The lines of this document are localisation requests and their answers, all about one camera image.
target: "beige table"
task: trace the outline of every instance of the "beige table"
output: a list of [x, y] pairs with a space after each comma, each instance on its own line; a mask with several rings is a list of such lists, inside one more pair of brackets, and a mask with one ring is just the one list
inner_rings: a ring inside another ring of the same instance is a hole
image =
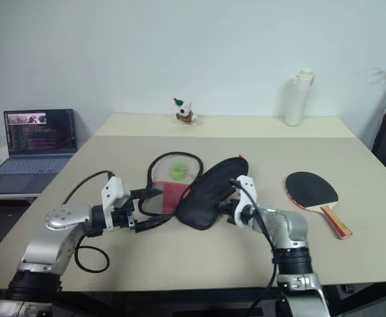
[[[386, 168], [338, 118], [307, 118], [298, 127], [286, 127], [278, 118], [202, 118], [188, 126], [169, 117], [120, 114], [90, 138], [2, 241], [0, 289], [12, 279], [45, 214], [80, 180], [106, 168], [132, 189], [142, 188], [149, 164], [168, 151], [194, 153], [205, 169], [243, 155], [259, 203], [306, 217], [313, 267], [323, 284], [386, 281]], [[283, 181], [299, 170], [321, 175], [337, 190], [335, 211], [354, 233], [351, 238], [337, 239], [321, 215], [289, 201]], [[92, 180], [70, 202], [98, 204], [105, 182], [105, 177]], [[65, 291], [255, 287], [267, 283], [272, 269], [265, 239], [229, 225], [225, 217], [206, 231], [172, 219], [150, 231], [116, 229], [85, 243], [103, 248], [110, 268], [89, 274], [72, 261], [62, 277]], [[81, 261], [97, 269], [104, 263], [88, 250], [81, 252]]]

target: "red racket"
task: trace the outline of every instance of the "red racket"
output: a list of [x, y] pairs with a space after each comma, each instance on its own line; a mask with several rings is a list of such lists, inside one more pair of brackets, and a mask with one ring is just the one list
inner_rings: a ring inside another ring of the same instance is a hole
[[300, 208], [323, 214], [339, 238], [352, 236], [350, 229], [339, 220], [332, 208], [338, 203], [338, 194], [322, 177], [309, 172], [296, 172], [285, 180], [289, 198]]

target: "white bottle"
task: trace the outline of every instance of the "white bottle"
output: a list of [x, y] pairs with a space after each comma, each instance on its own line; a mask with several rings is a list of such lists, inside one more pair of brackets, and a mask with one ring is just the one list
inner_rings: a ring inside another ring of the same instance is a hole
[[314, 73], [311, 69], [302, 69], [295, 76], [286, 108], [286, 124], [295, 127], [301, 122], [313, 78]]

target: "floor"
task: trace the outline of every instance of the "floor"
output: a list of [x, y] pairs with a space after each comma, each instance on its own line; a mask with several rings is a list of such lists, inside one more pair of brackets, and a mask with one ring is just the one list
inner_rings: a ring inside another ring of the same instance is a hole
[[[4, 205], [0, 203], [0, 241], [5, 237], [13, 225], [18, 221], [20, 216], [28, 208], [29, 204], [25, 202], [13, 203], [12, 207], [9, 205]], [[115, 307], [124, 306], [125, 295], [124, 293], [86, 293], [86, 295], [105, 302], [107, 304], [112, 304]], [[243, 316], [244, 309], [248, 308], [250, 302], [229, 302], [222, 304], [165, 304], [165, 305], [125, 305], [125, 311], [129, 317], [151, 317], [151, 316], [161, 316], [161, 317], [182, 317], [186, 315], [179, 314], [180, 311], [197, 311], [204, 309], [238, 309], [236, 314], [223, 314], [223, 315], [213, 315], [213, 316]], [[263, 308], [265, 317], [275, 317], [274, 314], [274, 301], [273, 300], [264, 300], [261, 307]], [[53, 315], [56, 317], [83, 317], [82, 314], [75, 314], [74, 312], [59, 308], [53, 307]], [[208, 316], [202, 313], [193, 314], [190, 313], [188, 316]], [[375, 303], [370, 307], [360, 309], [356, 312], [350, 312], [343, 314], [342, 316], [347, 317], [386, 317], [386, 300]]]

